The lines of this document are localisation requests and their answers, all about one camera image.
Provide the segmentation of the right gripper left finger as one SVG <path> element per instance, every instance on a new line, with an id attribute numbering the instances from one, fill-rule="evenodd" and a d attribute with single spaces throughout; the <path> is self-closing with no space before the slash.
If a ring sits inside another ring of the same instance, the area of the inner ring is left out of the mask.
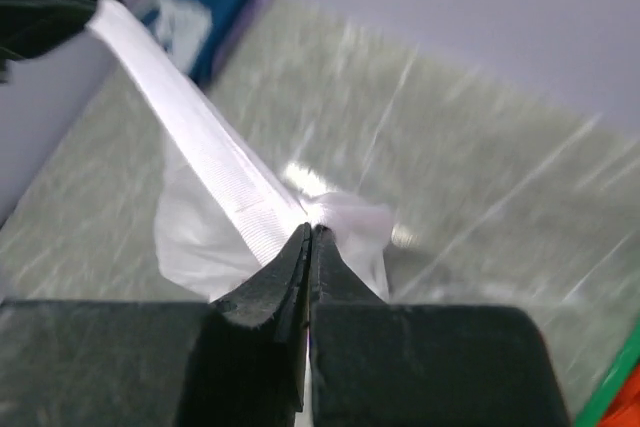
<path id="1" fill-rule="evenodd" d="M 180 426 L 291 426 L 301 412 L 312 230 L 213 302 L 187 362 Z"/>

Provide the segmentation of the white t-shirt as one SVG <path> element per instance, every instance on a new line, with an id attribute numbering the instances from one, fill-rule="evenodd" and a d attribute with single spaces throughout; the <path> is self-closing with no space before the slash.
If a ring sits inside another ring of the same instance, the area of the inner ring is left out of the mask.
<path id="1" fill-rule="evenodd" d="M 116 56 L 165 130 L 164 188 L 155 224 L 159 269 L 209 306 L 267 266 L 294 231 L 330 230 L 339 254 L 382 301 L 389 210 L 329 192 L 291 193 L 116 0 L 87 25 Z"/>

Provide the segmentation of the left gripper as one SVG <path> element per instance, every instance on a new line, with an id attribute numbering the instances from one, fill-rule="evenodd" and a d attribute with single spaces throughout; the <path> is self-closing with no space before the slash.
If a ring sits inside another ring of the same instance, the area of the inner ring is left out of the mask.
<path id="1" fill-rule="evenodd" d="M 1 80 L 12 62 L 42 57 L 83 32 L 98 1 L 1 0 Z"/>

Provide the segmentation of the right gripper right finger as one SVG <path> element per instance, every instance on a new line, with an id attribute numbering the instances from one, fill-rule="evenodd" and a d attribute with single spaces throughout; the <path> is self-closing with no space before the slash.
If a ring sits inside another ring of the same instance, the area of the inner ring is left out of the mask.
<path id="1" fill-rule="evenodd" d="M 311 241 L 310 358 L 317 426 L 567 426 L 542 333 L 501 305 L 378 298 L 333 233 Z"/>

